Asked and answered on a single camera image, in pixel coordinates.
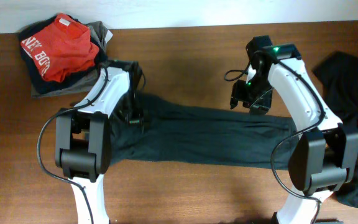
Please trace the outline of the dark teal t-shirt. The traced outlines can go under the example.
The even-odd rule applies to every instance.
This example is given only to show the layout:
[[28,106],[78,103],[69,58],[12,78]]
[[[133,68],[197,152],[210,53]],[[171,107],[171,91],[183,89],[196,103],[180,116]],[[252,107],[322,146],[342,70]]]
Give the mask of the dark teal t-shirt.
[[139,94],[144,127],[112,121],[111,164],[123,160],[270,168],[274,147],[296,131],[290,118],[182,106]]

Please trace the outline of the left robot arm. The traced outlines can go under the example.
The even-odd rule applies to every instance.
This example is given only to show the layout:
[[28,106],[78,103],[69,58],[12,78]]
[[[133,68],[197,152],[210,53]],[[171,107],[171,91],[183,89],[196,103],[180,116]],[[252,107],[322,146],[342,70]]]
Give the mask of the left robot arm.
[[73,189],[78,223],[110,222],[104,175],[113,157],[113,123],[142,128],[147,114],[137,99],[144,77],[138,62],[113,60],[98,75],[84,99],[56,118],[55,163]]

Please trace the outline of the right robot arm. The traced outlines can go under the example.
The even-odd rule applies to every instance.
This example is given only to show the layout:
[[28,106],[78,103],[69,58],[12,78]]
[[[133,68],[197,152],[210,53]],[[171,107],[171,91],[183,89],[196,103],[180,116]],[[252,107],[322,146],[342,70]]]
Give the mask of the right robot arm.
[[282,98],[296,131],[284,138],[298,138],[288,161],[292,188],[279,178],[275,155],[270,166],[278,184],[288,192],[283,207],[272,215],[272,223],[317,223],[323,202],[349,183],[358,154],[358,129],[346,126],[325,103],[313,85],[305,63],[294,44],[274,45],[267,35],[253,37],[246,45],[249,62],[233,83],[230,107],[238,103],[250,110],[267,112],[266,95],[276,90]]

